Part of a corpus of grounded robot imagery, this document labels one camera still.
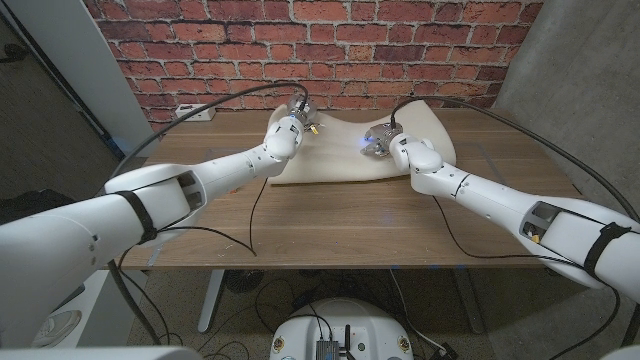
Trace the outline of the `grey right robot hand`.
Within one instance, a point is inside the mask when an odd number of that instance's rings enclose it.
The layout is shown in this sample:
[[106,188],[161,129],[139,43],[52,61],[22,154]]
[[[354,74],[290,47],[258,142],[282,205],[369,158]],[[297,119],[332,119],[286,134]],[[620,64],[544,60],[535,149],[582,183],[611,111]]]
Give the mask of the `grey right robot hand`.
[[369,128],[364,140],[366,145],[360,150],[365,156],[385,157],[390,153],[390,144],[393,138],[403,132],[403,127],[398,123],[382,123]]

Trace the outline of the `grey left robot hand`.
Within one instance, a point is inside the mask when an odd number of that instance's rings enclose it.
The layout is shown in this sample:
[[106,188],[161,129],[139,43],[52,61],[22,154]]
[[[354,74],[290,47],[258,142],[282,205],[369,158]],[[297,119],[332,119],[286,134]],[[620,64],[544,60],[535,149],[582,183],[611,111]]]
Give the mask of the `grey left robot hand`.
[[288,100],[286,112],[308,127],[317,113],[317,106],[304,95],[292,95]]

